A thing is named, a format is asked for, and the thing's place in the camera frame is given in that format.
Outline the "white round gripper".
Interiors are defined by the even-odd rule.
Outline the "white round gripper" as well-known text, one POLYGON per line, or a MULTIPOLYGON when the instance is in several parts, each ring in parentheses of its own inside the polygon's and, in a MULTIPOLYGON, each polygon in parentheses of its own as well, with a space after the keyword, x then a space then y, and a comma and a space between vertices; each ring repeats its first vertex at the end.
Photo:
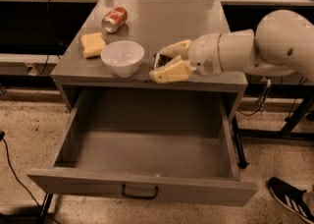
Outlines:
POLYGON ((219 33, 209 33, 193 42, 187 39, 162 48, 159 53, 170 57, 171 61, 160 68, 153 68, 149 72, 151 80, 158 84, 186 81, 195 70, 201 76, 221 75, 219 39, 219 33))

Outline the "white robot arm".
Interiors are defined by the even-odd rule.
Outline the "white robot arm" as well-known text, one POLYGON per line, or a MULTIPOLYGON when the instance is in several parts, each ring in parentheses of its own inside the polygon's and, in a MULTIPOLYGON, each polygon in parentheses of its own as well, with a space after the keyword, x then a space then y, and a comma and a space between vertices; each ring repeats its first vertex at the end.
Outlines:
POLYGON ((225 72, 272 77, 298 72, 313 82, 314 25, 296 12, 277 10, 266 15, 257 29, 203 34, 170 44, 156 56, 168 60, 149 73, 159 84, 225 72))

